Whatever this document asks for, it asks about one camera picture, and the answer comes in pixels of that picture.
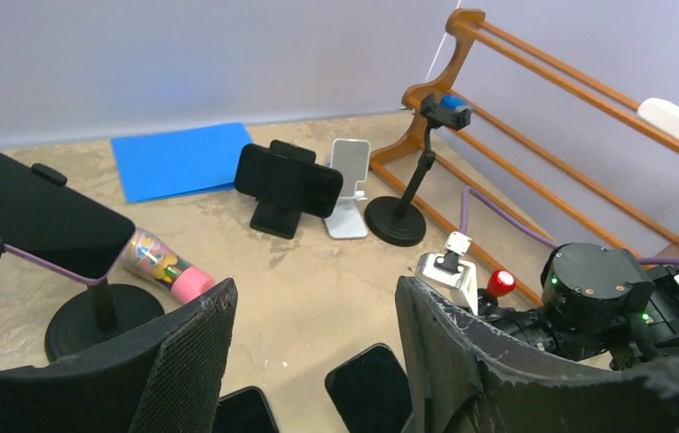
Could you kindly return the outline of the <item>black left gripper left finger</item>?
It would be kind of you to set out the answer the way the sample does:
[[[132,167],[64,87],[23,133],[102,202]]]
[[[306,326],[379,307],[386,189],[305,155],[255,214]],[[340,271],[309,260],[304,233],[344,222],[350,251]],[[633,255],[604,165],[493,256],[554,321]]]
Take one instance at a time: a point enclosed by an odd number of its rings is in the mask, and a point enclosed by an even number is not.
[[[75,355],[0,371],[0,432],[211,431],[237,303],[227,278]]]

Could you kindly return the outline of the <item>black round base phone stand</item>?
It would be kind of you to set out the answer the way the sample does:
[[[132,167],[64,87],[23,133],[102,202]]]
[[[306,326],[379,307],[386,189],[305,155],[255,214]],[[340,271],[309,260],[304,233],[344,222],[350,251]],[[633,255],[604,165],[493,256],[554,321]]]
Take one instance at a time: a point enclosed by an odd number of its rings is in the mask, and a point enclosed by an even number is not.
[[[82,284],[86,291],[64,303],[47,327],[44,348],[51,361],[102,343],[164,312],[145,290],[110,284],[107,276],[96,284]]]

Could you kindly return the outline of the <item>black phone white stripe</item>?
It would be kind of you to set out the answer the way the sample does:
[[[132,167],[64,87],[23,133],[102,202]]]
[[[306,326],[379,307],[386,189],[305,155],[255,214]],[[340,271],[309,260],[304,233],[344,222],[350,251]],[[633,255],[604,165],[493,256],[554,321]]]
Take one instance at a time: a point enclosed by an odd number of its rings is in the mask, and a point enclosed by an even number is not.
[[[262,389],[247,386],[222,397],[216,408],[213,433],[279,433]]]

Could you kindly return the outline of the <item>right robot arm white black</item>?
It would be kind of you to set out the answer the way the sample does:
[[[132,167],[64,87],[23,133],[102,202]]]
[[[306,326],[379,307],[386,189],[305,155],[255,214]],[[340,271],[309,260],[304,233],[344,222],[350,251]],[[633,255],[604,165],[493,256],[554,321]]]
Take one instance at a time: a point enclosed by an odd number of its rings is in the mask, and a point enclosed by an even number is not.
[[[626,249],[562,244],[540,275],[542,304],[516,311],[498,299],[509,274],[495,272],[479,291],[479,316],[519,341],[582,361],[602,353],[610,369],[679,357],[679,266],[645,269]]]

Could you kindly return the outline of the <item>black phone purple edge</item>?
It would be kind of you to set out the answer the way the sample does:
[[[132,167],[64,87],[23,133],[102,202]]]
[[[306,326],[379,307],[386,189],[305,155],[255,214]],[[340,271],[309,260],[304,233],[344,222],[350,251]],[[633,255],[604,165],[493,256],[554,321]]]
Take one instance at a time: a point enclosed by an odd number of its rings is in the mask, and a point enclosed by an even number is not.
[[[96,284],[136,227],[66,182],[44,164],[26,166],[0,152],[0,258],[12,253],[73,281]]]

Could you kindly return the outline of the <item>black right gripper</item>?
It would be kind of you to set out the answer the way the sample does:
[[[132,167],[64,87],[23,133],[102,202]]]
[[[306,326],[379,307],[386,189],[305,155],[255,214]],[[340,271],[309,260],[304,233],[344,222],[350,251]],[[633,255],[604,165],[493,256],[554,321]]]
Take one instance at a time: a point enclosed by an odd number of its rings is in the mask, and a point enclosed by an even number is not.
[[[614,365],[666,358],[656,334],[654,300],[673,266],[638,263],[626,249],[570,243],[554,249],[540,281],[541,306],[519,311],[482,299],[482,319],[520,342],[582,361],[608,352]]]

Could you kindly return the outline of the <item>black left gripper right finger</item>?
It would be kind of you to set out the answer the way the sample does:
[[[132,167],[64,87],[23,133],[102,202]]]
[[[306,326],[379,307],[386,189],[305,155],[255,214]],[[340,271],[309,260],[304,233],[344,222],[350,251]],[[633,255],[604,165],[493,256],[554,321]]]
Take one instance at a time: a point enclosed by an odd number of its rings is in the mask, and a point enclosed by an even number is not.
[[[395,303],[408,432],[679,432],[679,359],[612,372],[518,341],[417,277]]]

